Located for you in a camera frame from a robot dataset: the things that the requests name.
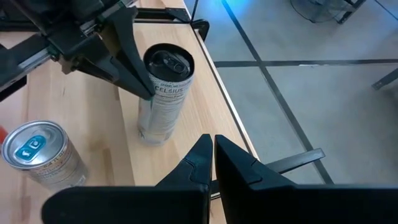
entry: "blue pull tab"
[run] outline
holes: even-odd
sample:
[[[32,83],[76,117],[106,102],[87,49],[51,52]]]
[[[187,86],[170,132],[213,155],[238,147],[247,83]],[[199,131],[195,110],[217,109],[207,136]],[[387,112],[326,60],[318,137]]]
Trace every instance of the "blue pull tab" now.
[[[15,152],[15,156],[25,161],[31,161],[44,146],[44,136],[33,136]]]

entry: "wooden table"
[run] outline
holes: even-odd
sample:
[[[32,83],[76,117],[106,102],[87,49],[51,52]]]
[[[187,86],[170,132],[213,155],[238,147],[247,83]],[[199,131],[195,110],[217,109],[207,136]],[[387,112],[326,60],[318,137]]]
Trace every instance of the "wooden table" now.
[[[185,7],[182,0],[141,0],[137,5]],[[30,35],[0,33],[0,42],[9,48]],[[141,55],[167,42],[185,48],[195,59],[193,85],[174,135],[164,146],[140,142],[138,97],[80,72],[64,75],[55,62],[34,70],[27,86],[0,103],[0,124],[12,130],[35,119],[59,123],[89,168],[87,185],[155,185],[203,133],[223,134],[257,157],[204,43],[190,25],[134,24],[134,36]],[[40,208],[52,193],[3,160],[0,178],[0,222],[41,223]],[[211,222],[225,223],[220,199],[211,203]]]

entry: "celsius can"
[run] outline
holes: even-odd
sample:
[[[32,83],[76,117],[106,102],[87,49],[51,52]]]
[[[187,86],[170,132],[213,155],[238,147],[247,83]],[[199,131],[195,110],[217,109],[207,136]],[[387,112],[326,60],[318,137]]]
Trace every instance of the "celsius can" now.
[[[144,142],[161,145],[171,136],[192,84],[193,57],[179,46],[157,44],[144,54],[144,63],[155,96],[139,100],[139,134]]]
[[[68,135],[51,121],[31,121],[9,133],[2,157],[54,191],[83,185],[87,178],[87,169]]]

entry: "aluminum can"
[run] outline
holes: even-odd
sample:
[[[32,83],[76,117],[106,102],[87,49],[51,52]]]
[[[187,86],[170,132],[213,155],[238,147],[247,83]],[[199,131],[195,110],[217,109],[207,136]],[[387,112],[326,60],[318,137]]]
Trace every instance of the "aluminum can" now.
[[[81,186],[88,171],[65,130],[52,121],[31,121],[9,133],[2,157],[44,187]]]
[[[145,143],[158,146],[171,137],[177,123],[193,82],[193,57],[179,46],[157,44],[144,54],[144,63],[155,96],[139,100],[139,135]]]

